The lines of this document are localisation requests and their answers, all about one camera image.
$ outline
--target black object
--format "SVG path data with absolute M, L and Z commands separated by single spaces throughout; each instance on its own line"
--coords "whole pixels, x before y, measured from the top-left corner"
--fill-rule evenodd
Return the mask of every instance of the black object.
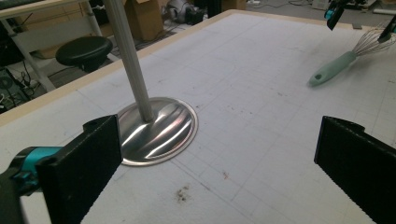
M 24 91 L 24 86 L 5 67 L 0 67 L 0 93 L 10 98 L 13 105 L 3 106 L 11 109 L 30 101 L 30 97 Z
M 315 163 L 374 222 L 396 223 L 396 150 L 359 124 L 323 117 Z
M 340 20 L 344 13 L 344 8 L 348 3 L 354 2 L 355 6 L 364 4 L 366 0 L 332 0 L 329 8 L 324 13 L 324 18 L 327 19 L 327 26 L 332 30 Z
M 90 73 L 105 62 L 112 49 L 111 41 L 103 36 L 84 36 L 61 46 L 55 57 L 58 63 L 78 66 L 84 72 Z
M 191 8 L 186 8 L 186 23 L 188 25 L 195 25 L 204 20 L 205 12 L 201 9 L 192 10 Z
M 92 7 L 92 12 L 95 15 L 96 21 L 99 25 L 103 25 L 108 23 L 107 13 L 103 9 L 97 9 L 95 7 L 99 6 L 102 7 L 105 4 L 102 0 L 90 0 L 90 6 Z
M 327 20 L 327 27 L 329 27 L 329 29 L 334 29 L 335 25 L 338 23 L 338 21 L 340 20 L 341 16 L 344 13 L 344 7 L 347 4 L 347 1 L 344 1 L 344 4 L 337 4 L 335 1 L 332 1 L 329 5 L 329 9 L 325 12 L 325 18 L 326 18 L 326 13 L 328 13 L 328 11 L 332 12 L 332 15 L 330 16 L 330 18 Z
M 83 125 L 83 130 L 57 153 L 35 164 L 52 223 L 80 223 L 122 161 L 116 115 L 92 120 Z M 19 175 L 25 158 L 34 149 L 20 152 L 0 174 L 1 223 L 26 222 L 19 190 L 25 183 L 14 176 Z
M 0 10 L 12 8 L 12 7 L 20 7 L 23 5 L 41 2 L 43 0 L 0 0 Z
M 207 17 L 212 18 L 221 13 L 221 0 L 207 0 Z
M 207 1 L 208 0 L 194 0 L 194 6 L 198 8 L 207 8 Z
M 21 51 L 8 36 L 6 28 L 0 22 L 0 66 L 7 66 L 10 64 L 18 63 L 24 59 Z
M 0 103 L 0 114 L 6 113 L 8 110 L 3 103 Z
M 384 43 L 392 37 L 392 33 L 396 33 L 396 15 L 393 16 L 393 19 L 389 22 L 387 27 L 384 29 L 382 34 L 378 38 L 379 43 Z

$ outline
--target floor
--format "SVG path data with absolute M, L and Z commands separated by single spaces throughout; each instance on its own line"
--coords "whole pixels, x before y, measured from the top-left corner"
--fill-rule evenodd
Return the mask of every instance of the floor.
M 257 6 L 247 5 L 247 10 L 324 21 L 324 10 L 312 8 L 311 3 L 312 1 L 307 0 L 261 0 L 261 3 Z M 346 9 L 340 22 L 376 26 L 382 21 L 391 19 L 390 15 L 374 14 L 375 8 L 396 9 L 396 5 L 386 5 L 377 1 L 369 8 Z

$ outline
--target whisk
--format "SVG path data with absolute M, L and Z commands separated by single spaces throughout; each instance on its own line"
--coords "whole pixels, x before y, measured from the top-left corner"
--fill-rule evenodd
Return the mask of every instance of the whisk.
M 354 62 L 357 57 L 388 49 L 392 44 L 395 43 L 395 34 L 391 34 L 388 40 L 379 43 L 378 38 L 384 31 L 384 29 L 381 27 L 382 25 L 378 25 L 364 33 L 352 51 L 348 51 L 332 62 L 322 66 L 309 79 L 308 84 L 310 86 L 320 85 L 339 74 L 342 70 L 348 67 L 350 63 Z

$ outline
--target cardboard box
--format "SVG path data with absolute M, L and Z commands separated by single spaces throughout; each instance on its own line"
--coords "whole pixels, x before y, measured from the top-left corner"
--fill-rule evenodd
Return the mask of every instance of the cardboard box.
M 229 9 L 246 10 L 247 9 L 247 1 L 246 0 L 222 0 L 221 7 L 222 7 L 222 11 L 227 11 Z
M 151 41 L 164 35 L 163 19 L 157 0 L 128 0 L 124 7 L 135 39 Z

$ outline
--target grid pattern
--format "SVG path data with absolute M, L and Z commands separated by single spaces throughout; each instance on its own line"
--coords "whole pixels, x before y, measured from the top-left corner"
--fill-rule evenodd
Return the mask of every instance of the grid pattern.
M 395 48 L 306 85 L 361 35 L 233 14 L 141 59 L 149 96 L 189 103 L 198 134 L 168 162 L 120 166 L 85 223 L 373 223 L 313 159 L 324 115 L 395 147 Z M 82 123 L 117 113 L 131 96 L 121 69 L 1 127 L 1 168 L 22 147 L 63 146 Z M 21 142 L 15 133 L 45 137 Z M 41 198 L 24 202 L 32 223 L 48 222 Z

